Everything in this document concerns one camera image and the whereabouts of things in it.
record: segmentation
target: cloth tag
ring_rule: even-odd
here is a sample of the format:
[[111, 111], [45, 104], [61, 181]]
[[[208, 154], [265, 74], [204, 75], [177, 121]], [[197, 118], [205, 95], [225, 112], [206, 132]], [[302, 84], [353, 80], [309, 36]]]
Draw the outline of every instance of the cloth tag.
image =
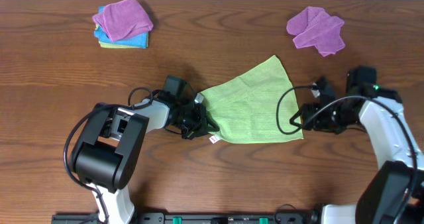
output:
[[221, 138], [219, 138], [217, 135], [212, 135], [209, 137], [209, 140], [212, 142], [212, 144], [215, 144], [216, 142], [220, 141]]

